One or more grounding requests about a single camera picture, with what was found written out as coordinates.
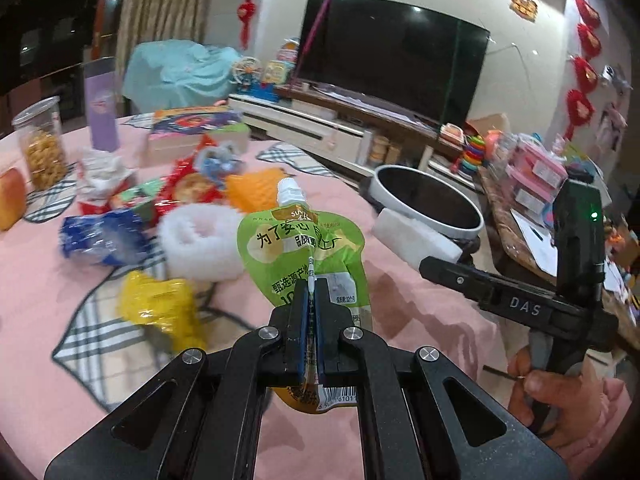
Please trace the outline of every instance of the orange package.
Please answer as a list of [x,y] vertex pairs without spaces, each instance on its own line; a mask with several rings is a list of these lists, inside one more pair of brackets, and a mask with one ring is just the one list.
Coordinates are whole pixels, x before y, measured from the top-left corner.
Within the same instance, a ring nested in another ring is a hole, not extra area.
[[278,183],[286,176],[280,168],[229,175],[225,179],[226,196],[231,206],[243,213],[267,211],[278,206]]

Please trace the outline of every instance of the red lantern decoration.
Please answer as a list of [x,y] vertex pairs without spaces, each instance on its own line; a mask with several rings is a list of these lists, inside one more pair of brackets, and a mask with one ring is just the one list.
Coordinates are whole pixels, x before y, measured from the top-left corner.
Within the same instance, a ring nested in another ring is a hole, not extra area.
[[238,7],[238,19],[242,22],[242,30],[240,31],[240,45],[243,50],[249,46],[249,22],[255,14],[255,4],[253,2],[245,2]]
[[584,23],[578,23],[578,36],[580,36],[580,44],[587,61],[600,55],[602,52],[602,44],[597,36],[593,33],[593,29]]
[[583,57],[574,57],[575,76],[584,94],[593,92],[598,86],[598,74]]
[[587,96],[579,90],[569,90],[566,95],[566,106],[569,110],[569,127],[564,134],[564,138],[571,140],[574,138],[574,129],[584,126],[591,121],[594,109],[587,99]]
[[575,0],[575,5],[578,7],[580,17],[586,25],[591,28],[598,28],[600,26],[600,14],[591,7],[586,0]]

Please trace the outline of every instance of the pink box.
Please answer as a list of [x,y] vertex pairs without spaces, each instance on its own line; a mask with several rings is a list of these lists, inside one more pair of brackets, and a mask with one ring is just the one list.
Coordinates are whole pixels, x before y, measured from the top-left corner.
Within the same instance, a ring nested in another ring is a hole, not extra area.
[[520,142],[511,164],[525,176],[552,190],[560,189],[566,180],[564,166],[543,148],[530,142]]
[[505,199],[519,212],[538,220],[542,210],[553,201],[554,194],[547,186],[539,183],[513,166],[507,166],[505,176],[500,180]]

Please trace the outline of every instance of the green juice pouch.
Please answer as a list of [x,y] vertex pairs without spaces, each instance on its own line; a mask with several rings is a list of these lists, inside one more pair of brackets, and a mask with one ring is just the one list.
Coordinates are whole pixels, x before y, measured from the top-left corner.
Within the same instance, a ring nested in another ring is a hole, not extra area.
[[[349,307],[354,325],[371,330],[367,278],[360,259],[363,248],[364,236],[351,220],[311,211],[305,203],[247,215],[238,228],[244,267],[274,306],[291,303],[296,280],[308,279],[312,258],[316,279],[327,279],[332,303]],[[318,384],[312,341],[307,345],[306,364],[307,384],[274,388],[289,406],[305,413],[322,413],[355,405],[355,388]]]

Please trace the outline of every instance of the light blue cloth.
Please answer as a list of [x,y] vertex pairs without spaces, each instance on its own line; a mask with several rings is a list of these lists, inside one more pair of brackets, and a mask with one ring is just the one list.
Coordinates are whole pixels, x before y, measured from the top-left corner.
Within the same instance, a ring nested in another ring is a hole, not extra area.
[[231,47],[188,40],[141,43],[133,51],[122,95],[141,113],[211,106],[233,91],[229,71],[241,55]]

